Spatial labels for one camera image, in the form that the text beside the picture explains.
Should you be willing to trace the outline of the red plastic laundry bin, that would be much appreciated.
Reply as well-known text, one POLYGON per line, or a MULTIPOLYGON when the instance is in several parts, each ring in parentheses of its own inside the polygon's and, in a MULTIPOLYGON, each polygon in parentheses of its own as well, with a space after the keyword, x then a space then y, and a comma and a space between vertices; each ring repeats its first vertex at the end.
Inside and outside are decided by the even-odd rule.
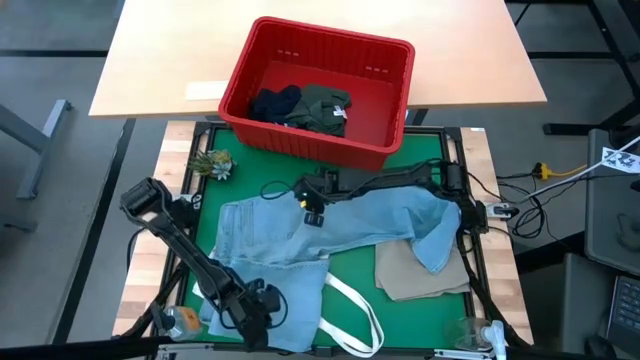
POLYGON ((415 49, 407 41, 260 17, 220 100, 218 114, 245 145, 377 171, 401 147, 415 49), (342 137, 252 120, 259 90, 322 85, 347 92, 342 137))

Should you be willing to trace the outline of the white printed tote bag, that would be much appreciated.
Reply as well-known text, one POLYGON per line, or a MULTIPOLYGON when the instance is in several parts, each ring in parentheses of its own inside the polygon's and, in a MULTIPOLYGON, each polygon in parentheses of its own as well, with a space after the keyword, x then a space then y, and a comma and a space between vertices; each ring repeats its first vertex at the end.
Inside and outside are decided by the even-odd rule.
POLYGON ((385 334, 372 306, 331 274, 326 262, 288 266, 236 262, 232 268, 244 280, 265 280, 286 300, 274 316, 276 327, 268 331, 270 347, 305 352, 317 334, 360 358, 370 358, 382 347, 385 334))

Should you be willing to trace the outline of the black keyboard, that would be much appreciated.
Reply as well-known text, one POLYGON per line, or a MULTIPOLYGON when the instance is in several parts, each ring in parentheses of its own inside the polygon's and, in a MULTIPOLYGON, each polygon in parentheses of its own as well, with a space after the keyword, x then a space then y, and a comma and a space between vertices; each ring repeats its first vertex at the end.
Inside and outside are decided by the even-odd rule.
POLYGON ((628 352, 640 349, 640 280, 616 278, 606 337, 628 352))

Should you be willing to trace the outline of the grey desk leg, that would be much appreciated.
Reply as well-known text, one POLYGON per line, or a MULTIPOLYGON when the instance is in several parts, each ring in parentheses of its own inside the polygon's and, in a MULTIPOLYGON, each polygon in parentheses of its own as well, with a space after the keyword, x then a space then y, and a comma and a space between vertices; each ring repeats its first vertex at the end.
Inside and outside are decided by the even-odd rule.
POLYGON ((37 197, 37 187, 48 159, 52 141, 62 119, 72 109, 73 106, 68 100, 57 100, 43 128, 38 129, 0 104, 0 131, 32 151, 27 159, 24 176, 16 194, 17 199, 37 197))

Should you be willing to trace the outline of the black garment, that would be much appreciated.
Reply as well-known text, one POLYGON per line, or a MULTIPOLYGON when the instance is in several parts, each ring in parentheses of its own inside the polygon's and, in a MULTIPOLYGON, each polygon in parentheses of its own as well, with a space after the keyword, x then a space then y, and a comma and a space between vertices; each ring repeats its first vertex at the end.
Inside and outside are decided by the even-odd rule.
POLYGON ((287 123, 286 117, 293 111, 301 96, 301 89, 296 85, 289 85, 279 92, 260 89, 250 102, 248 118, 284 125, 287 123))

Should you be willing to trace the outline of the grey cabinet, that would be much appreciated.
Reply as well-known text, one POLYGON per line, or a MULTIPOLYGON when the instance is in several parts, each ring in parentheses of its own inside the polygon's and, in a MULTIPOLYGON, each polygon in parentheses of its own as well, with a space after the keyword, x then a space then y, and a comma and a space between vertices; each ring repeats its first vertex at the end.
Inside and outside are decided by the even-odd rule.
POLYGON ((609 133, 588 135, 585 253, 595 261, 640 276, 640 170, 607 157, 609 133))

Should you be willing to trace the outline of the clear bottle with orange label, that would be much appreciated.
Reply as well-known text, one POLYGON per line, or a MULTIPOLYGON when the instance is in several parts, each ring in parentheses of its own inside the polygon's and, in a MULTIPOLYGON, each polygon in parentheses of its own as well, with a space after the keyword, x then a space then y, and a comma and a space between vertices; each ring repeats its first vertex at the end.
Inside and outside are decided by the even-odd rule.
POLYGON ((161 312, 161 324, 165 333, 174 341, 195 339, 202 327, 198 314, 189 307, 169 306, 161 312))

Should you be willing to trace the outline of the khaki button shirt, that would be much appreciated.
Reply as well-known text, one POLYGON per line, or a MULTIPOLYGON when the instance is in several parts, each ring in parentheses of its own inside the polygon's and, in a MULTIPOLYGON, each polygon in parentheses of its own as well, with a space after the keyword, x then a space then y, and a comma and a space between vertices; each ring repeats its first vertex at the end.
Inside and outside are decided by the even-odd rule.
POLYGON ((375 284, 395 302, 470 291, 462 256, 452 247, 444 268, 430 273, 405 240, 375 246, 375 284))

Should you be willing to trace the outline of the dark grey box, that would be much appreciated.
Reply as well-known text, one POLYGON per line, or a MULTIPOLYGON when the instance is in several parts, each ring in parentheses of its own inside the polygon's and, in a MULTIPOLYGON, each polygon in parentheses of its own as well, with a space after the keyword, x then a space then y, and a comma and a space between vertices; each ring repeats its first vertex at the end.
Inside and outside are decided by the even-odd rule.
POLYGON ((606 333, 615 272, 574 254, 565 256, 563 266, 560 347, 564 352, 583 353, 588 337, 606 333))

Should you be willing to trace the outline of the light blue denim jeans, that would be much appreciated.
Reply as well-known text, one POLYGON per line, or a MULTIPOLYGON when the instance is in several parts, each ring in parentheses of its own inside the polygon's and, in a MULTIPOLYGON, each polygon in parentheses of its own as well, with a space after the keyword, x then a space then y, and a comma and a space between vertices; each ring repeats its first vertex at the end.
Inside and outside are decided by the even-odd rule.
POLYGON ((253 197, 220 209, 211 258, 231 267, 244 280, 263 279, 279 289, 284 309, 275 315, 268 344, 291 352, 310 350, 322 330, 346 352, 372 357, 385 340, 372 306, 354 288, 329 271, 335 253, 406 240, 432 274, 448 262, 461 224, 461 210, 426 189, 375 190, 326 207, 320 227, 308 225, 306 211, 291 195, 275 200, 253 197), (345 295, 365 314, 372 335, 366 344, 321 316, 324 286, 345 295))

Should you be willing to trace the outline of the dark green garment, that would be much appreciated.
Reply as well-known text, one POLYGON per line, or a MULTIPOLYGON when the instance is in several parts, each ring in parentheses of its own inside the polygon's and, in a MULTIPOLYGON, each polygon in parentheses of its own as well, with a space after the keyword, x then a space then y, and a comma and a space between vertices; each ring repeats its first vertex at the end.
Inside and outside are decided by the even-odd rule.
POLYGON ((351 106, 348 92, 321 85, 307 85, 285 119, 289 126, 312 132, 344 137, 351 106))

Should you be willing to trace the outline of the black metal table frame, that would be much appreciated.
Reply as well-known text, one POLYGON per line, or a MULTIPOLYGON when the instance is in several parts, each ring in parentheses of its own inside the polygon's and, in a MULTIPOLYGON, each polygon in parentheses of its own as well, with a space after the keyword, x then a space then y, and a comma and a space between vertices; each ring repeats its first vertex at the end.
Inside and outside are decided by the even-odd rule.
MULTIPOLYGON (((466 162, 461 131, 408 127, 401 149, 391 156, 390 162, 394 166, 405 165, 429 155, 466 162)), ((204 194, 195 241, 202 249, 211 250, 222 204, 254 196, 263 184, 275 190, 277 181, 293 181, 319 166, 308 159, 245 146, 228 127, 220 124, 171 121, 165 131, 154 176, 174 193, 204 194), (247 176, 232 178, 228 185, 209 185, 187 167, 188 159, 202 149, 227 149, 239 164, 250 166, 251 171, 247 176)), ((381 354, 423 357, 431 349, 451 346, 446 331, 457 320, 465 316, 484 317, 484 308, 475 293, 392 301, 374 284, 374 258, 373 247, 350 250, 332 257, 330 271, 360 291, 373 306, 385 332, 381 354)))

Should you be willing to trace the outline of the black bar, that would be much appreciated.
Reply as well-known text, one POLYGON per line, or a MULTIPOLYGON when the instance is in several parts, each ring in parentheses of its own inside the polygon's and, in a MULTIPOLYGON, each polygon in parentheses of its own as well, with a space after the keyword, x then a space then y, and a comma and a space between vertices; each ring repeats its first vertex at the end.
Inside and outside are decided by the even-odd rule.
POLYGON ((0 348, 0 360, 124 360, 155 355, 170 344, 169 337, 148 337, 0 348))

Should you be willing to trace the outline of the small potted succulent plant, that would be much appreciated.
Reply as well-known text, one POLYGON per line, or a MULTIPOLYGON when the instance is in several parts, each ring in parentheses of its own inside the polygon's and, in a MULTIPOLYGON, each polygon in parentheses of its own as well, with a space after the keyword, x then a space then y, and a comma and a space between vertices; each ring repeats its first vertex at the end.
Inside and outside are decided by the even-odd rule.
POLYGON ((236 165, 237 162, 226 149, 198 152, 188 162, 190 170, 216 181, 226 181, 236 165))

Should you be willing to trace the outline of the white label strip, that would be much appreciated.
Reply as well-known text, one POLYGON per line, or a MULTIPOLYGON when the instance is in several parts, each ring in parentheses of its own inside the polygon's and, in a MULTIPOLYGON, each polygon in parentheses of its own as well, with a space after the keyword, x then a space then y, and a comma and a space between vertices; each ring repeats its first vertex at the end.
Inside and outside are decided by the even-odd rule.
POLYGON ((220 100, 228 84, 228 80, 190 82, 185 89, 185 99, 188 101, 220 100))

